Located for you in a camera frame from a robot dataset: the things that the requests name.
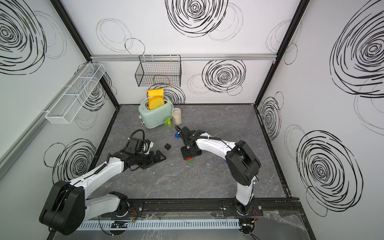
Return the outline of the small black lego brick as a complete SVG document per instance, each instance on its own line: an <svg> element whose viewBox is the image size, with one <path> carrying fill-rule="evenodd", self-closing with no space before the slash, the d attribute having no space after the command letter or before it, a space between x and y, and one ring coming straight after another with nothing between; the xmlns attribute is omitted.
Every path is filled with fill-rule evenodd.
<svg viewBox="0 0 384 240"><path fill-rule="evenodd" d="M171 148L171 145L170 145L170 144L166 144L166 145L164 146L164 148L168 151L168 150Z"/></svg>

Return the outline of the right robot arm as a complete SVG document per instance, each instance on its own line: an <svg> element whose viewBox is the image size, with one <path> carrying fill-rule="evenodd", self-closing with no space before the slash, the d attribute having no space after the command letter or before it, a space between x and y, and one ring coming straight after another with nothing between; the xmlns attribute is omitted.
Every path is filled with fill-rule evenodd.
<svg viewBox="0 0 384 240"><path fill-rule="evenodd" d="M210 152L224 159L232 177L237 182L236 208L246 215L254 201L255 182L262 166L260 160L245 141L229 142L208 133L187 127L175 127L177 135L183 141L181 153L185 161L201 156L203 151Z"/></svg>

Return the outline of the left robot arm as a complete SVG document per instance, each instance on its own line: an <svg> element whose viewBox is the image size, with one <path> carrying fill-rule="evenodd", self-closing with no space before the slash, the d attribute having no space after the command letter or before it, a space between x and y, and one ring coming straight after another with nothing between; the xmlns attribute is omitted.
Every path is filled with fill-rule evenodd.
<svg viewBox="0 0 384 240"><path fill-rule="evenodd" d="M72 234L84 221L103 214L118 218L129 212L137 215L128 197L112 191L105 196L91 199L89 196L105 182L120 173L136 169L147 169L166 160L159 150L152 151L153 143L137 140L120 151L109 154L108 159L90 172L70 180L58 181L53 185L39 216L39 222L62 235Z"/></svg>

